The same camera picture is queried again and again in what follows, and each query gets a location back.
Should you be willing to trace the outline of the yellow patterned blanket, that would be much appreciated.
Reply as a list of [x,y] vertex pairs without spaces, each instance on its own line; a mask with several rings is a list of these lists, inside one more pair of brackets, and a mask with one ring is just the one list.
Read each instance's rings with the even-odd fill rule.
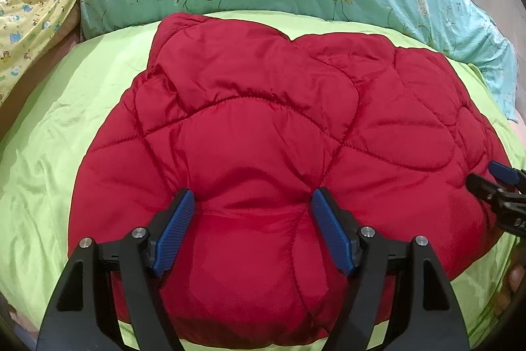
[[78,0],[1,0],[1,101],[51,48]]

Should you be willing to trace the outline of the red quilted puffer jacket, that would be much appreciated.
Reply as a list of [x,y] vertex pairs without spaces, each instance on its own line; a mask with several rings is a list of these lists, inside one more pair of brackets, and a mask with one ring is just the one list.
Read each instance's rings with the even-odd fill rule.
[[194,217],[159,288],[178,335],[307,345],[348,290],[310,209],[324,187],[383,236],[430,240],[477,342],[514,242],[465,180],[520,150],[479,74],[440,53],[178,13],[82,159],[68,243],[119,239],[187,188]]

